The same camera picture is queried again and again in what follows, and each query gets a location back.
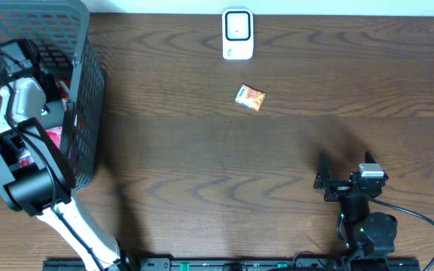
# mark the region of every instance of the plastic mesh basket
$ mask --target plastic mesh basket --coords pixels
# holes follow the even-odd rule
[[[79,0],[0,1],[0,43],[32,40],[41,53],[41,68],[55,78],[71,79],[60,150],[75,169],[77,189],[93,175],[105,84],[87,38],[89,23],[88,9]],[[0,71],[4,68],[0,58]]]

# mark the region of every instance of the wood grain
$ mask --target wood grain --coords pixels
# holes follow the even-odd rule
[[[434,18],[255,16],[255,52],[222,59],[220,16],[94,14],[106,73],[99,159],[80,192],[138,255],[290,257],[344,249],[338,204],[312,189],[317,155],[346,176],[364,151],[382,200],[434,219]],[[260,112],[234,102],[266,92]],[[434,254],[434,228],[399,222],[395,256]],[[74,257],[0,200],[0,269]]]

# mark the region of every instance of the black cable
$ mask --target black cable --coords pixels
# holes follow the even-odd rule
[[[54,211],[53,213],[56,215],[56,217],[65,225],[66,229],[72,234],[72,236],[80,243],[81,246],[87,251],[87,253],[93,258],[95,261],[96,267],[98,267],[98,270],[103,271],[105,268],[103,268],[102,264],[100,263],[100,259],[93,253],[93,249],[90,248],[83,239],[73,230],[72,225],[66,221],[66,219],[58,212]]]
[[[351,262],[356,259],[357,257],[359,257],[359,255],[361,254],[361,251],[358,249],[356,251],[354,251],[348,258],[347,260],[344,262],[344,270],[351,270]]]
[[[0,52],[0,56],[6,56],[8,59],[11,59],[11,61],[14,62],[14,64],[16,64],[16,65],[18,65],[19,67],[22,68],[21,63],[19,61],[15,60],[15,58],[13,58],[12,56],[10,56],[9,54],[4,53],[4,52]]]
[[[11,101],[14,99],[14,89],[13,87],[9,84],[8,80],[6,79],[6,77],[0,72],[0,79],[3,80],[3,82],[5,83],[6,87],[8,88],[8,91],[10,92],[10,101],[8,103],[8,107],[6,108],[6,115],[5,115],[5,120],[8,123],[8,126],[11,128],[11,130],[13,130],[19,137],[21,137],[21,139],[26,140],[26,142],[28,142],[29,146],[31,148],[33,148],[33,150],[35,151],[35,153],[40,157],[41,161],[43,162],[44,166],[46,167],[46,170],[48,172],[48,175],[50,176],[50,181],[53,187],[53,193],[52,193],[52,197],[51,197],[51,210],[54,209],[54,206],[56,204],[56,200],[57,200],[57,183],[54,180],[54,174],[53,174],[53,170],[50,167],[49,162],[46,160],[46,158],[44,158],[43,153],[28,139],[28,137],[26,137],[22,131],[20,131],[16,125],[13,124],[13,120],[9,118],[8,113],[11,113],[11,106],[9,104],[11,104]]]
[[[36,147],[36,145],[31,142],[26,135],[23,134],[22,131],[20,131],[14,124],[12,124],[13,120],[10,119],[7,115],[5,115],[5,120],[8,123],[11,130],[13,130],[19,137],[21,137],[22,140],[25,140],[26,143],[35,151],[35,153],[40,157],[41,161],[43,161],[44,167],[46,168],[48,175],[50,176],[50,181],[52,185],[52,195],[51,195],[51,210],[54,210],[54,206],[57,202],[57,183],[54,179],[54,173],[53,170],[50,167],[49,162],[44,157],[43,153]]]
[[[417,218],[421,218],[421,219],[423,219],[424,221],[426,221],[426,222],[428,222],[428,223],[430,223],[431,225],[434,226],[434,221],[431,220],[430,218],[427,218],[427,217],[424,216],[424,215],[420,215],[420,214],[418,214],[418,213],[416,213],[416,212],[413,212],[413,211],[410,211],[410,210],[408,210],[408,209],[404,209],[404,208],[402,208],[402,207],[395,206],[395,205],[393,205],[393,204],[389,204],[389,203],[382,202],[382,201],[377,200],[377,199],[373,199],[372,197],[370,197],[370,196],[368,196],[366,193],[364,193],[364,192],[361,190],[361,188],[359,187],[359,185],[356,185],[356,186],[358,187],[358,190],[359,190],[359,191],[360,191],[360,192],[365,196],[365,198],[366,198],[367,200],[369,200],[370,202],[374,202],[374,203],[379,204],[379,205],[381,205],[381,206],[385,206],[385,207],[388,207],[388,208],[392,208],[392,209],[395,209],[395,210],[398,210],[398,211],[404,212],[404,213],[409,214],[409,215],[413,215],[413,216],[415,216],[415,217],[417,217]],[[428,263],[428,265],[425,267],[425,269],[423,269],[423,271],[428,271],[428,270],[431,268],[431,266],[432,266],[433,264],[434,264],[434,256],[433,256],[433,258],[431,259],[431,261]]]
[[[343,229],[342,229],[342,226],[341,226],[341,222],[342,221],[343,221],[343,217],[342,217],[341,212],[339,212],[338,223],[337,223],[336,227],[338,228],[338,237],[339,237],[339,239],[341,239],[341,240],[344,241]]]
[[[14,96],[15,92],[14,89],[11,87],[11,85],[9,84],[9,82],[6,80],[6,77],[4,75],[2,75],[0,73],[0,79],[2,79],[6,85],[6,87],[8,87],[8,90],[10,92],[11,97]],[[51,205],[50,205],[50,209],[51,211],[58,217],[58,219],[65,225],[65,227],[68,229],[68,231],[73,235],[73,237],[81,244],[81,246],[83,246],[86,250],[87,253],[93,258],[93,260],[95,261],[96,266],[98,267],[98,269],[100,271],[103,271],[104,268],[102,266],[102,264],[100,263],[100,259],[98,259],[98,257],[96,257],[96,255],[93,253],[93,250],[91,248],[88,247],[88,245],[81,239],[81,237],[75,232],[75,230],[73,230],[73,228],[71,227],[71,225],[68,224],[68,222],[64,219],[64,217],[59,213],[56,212],[54,210],[54,206],[56,205],[56,199],[57,199],[57,183],[55,181],[54,178],[54,172],[50,167],[49,162],[46,160],[46,158],[44,157],[43,153],[38,149],[38,147],[36,147],[36,145],[31,142],[28,137],[24,134],[25,131],[21,131],[17,128],[17,125],[13,123],[13,120],[11,118],[9,118],[8,113],[11,113],[10,107],[8,106],[6,114],[5,114],[5,120],[8,123],[8,126],[11,128],[12,131],[14,131],[19,137],[21,137],[22,140],[25,140],[26,143],[28,143],[28,145],[35,151],[35,153],[40,157],[41,161],[43,162],[44,166],[46,167],[46,170],[48,172],[48,175],[50,176],[50,181],[52,184],[52,197],[51,197]],[[31,136],[36,137],[39,140],[42,140],[41,137],[38,137],[37,135],[34,135],[30,132],[28,132],[28,134],[30,134]]]
[[[314,256],[316,258],[316,260],[319,262],[319,264],[322,266],[322,268],[326,267],[326,265],[324,263],[322,263],[322,261],[319,259],[319,257],[317,257],[317,255],[312,251],[301,251],[297,255],[295,255],[295,257],[292,259],[292,265],[293,266],[296,266],[296,264],[297,264],[296,260],[298,258],[300,258],[302,254],[311,254],[312,256]]]

